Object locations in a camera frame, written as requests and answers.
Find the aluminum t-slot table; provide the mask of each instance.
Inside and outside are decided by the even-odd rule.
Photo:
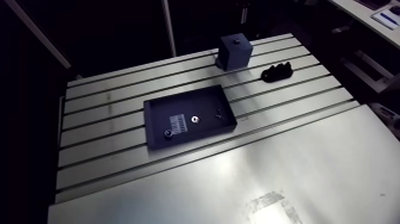
[[[350,170],[367,172],[373,168],[369,166],[374,165],[372,162],[358,161],[366,159],[358,154],[363,148],[369,147],[366,152],[371,153],[371,147],[376,146],[371,143],[374,139],[370,134],[379,133],[378,141],[388,141],[384,150],[377,149],[377,155],[383,157],[380,153],[390,151],[392,160],[399,158],[394,150],[399,144],[384,125],[366,106],[360,107],[291,34],[251,44],[252,57],[248,67],[241,70],[218,69],[214,65],[217,50],[213,49],[70,82],[62,115],[56,204],[49,209],[49,223],[239,223],[242,219],[231,222],[228,217],[242,214],[247,223],[252,223],[257,217],[249,214],[262,210],[257,208],[265,201],[275,205],[263,204],[268,208],[266,212],[283,212],[282,217],[286,217],[292,208],[303,208],[294,196],[297,191],[302,193],[299,197],[306,197],[313,190],[329,192],[330,182],[323,175],[333,176],[333,188],[343,185],[347,190],[359,186],[348,186],[348,181],[354,181],[349,179],[353,173],[335,180],[349,169],[350,161],[360,166]],[[263,70],[287,61],[294,69],[290,79],[274,83],[258,80]],[[237,118],[233,133],[165,150],[147,149],[144,100],[216,84],[224,88]],[[360,118],[347,119],[347,114],[354,113],[361,113]],[[326,120],[333,121],[325,125]],[[362,122],[371,129],[363,127]],[[330,154],[335,154],[332,161]],[[335,172],[341,159],[344,167]],[[323,166],[328,162],[332,167]],[[387,166],[397,168],[392,163],[382,165],[380,172]],[[309,173],[311,168],[315,168],[315,173]],[[325,185],[313,186],[315,175],[321,176]],[[299,181],[302,178],[309,182]],[[368,184],[366,181],[363,176],[361,183]],[[398,182],[389,181],[391,186],[382,188],[378,196],[390,192],[397,197],[393,187]],[[361,192],[359,196],[363,197],[370,193],[370,187]],[[303,199],[311,206],[325,206],[327,211],[335,212],[338,203],[347,201],[334,196],[332,204],[326,201],[323,205],[319,204],[321,195]],[[297,213],[312,216],[309,211]]]

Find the sticker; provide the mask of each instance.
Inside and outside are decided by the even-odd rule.
[[[184,114],[178,114],[175,116],[171,116],[170,123],[171,123],[171,130],[174,135],[188,131],[188,127],[186,126]]]

